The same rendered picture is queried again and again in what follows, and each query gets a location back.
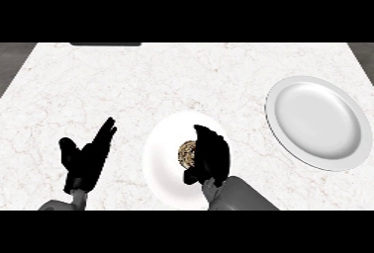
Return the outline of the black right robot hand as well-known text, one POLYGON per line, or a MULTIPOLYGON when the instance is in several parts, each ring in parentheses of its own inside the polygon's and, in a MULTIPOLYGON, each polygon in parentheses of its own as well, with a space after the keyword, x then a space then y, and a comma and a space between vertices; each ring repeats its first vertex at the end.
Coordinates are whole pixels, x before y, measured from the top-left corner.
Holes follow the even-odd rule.
POLYGON ((184 181, 187 185, 213 179, 215 186, 221 187, 230 174, 230 145, 209 127, 196 125, 197 133, 194 165, 185 170, 184 181))

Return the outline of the dark grey flat object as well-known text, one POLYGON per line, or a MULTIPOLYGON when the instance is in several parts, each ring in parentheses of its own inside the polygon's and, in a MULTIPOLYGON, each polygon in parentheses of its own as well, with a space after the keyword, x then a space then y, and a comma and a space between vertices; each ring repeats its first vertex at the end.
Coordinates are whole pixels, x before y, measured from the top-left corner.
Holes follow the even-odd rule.
POLYGON ((71 42, 74 46, 141 46, 141 42, 71 42))

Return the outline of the white rimmed plate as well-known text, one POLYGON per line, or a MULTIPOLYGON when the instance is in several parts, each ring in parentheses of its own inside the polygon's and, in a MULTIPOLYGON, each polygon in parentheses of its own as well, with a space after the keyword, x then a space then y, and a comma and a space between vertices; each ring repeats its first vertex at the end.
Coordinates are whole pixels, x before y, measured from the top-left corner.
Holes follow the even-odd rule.
POLYGON ((309 166, 340 172, 364 164, 373 148, 370 121, 330 82, 309 76, 283 79, 269 91, 265 113, 274 137, 309 166))

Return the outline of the white flat plate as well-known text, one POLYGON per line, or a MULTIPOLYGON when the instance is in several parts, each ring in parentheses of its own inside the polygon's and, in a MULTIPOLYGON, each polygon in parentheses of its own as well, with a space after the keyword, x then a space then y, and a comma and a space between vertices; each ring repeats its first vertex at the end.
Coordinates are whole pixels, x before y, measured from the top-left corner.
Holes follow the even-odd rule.
POLYGON ((185 167, 179 162, 179 149, 190 140, 197 140, 194 125, 201 125, 224 136, 228 134, 218 120, 197 111, 169 115, 156 125, 144 149, 145 180, 157 199, 176 210, 207 209, 201 184, 184 182, 185 167))

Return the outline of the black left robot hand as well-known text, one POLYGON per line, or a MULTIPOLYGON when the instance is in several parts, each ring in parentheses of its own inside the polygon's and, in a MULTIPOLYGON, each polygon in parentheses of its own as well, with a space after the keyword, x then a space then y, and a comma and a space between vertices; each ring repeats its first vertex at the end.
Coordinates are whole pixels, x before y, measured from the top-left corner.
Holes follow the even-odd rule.
POLYGON ((62 166, 67 170, 62 190, 67 194, 74 190, 83 190, 89 193, 96 186, 110 153, 113 136, 117 131, 114 124, 114 119, 108 118, 94 141, 83 148, 77 147, 68 137, 60 140, 62 166))

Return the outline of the brown cupcake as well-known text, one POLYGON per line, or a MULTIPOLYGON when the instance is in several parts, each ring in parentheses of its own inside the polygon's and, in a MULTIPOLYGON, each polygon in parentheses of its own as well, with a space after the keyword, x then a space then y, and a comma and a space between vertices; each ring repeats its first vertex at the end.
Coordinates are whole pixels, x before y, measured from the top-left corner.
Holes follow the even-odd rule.
POLYGON ((194 166, 194 152, 196 152, 196 141, 187 141, 179 148, 179 162, 181 165, 188 169, 194 166))

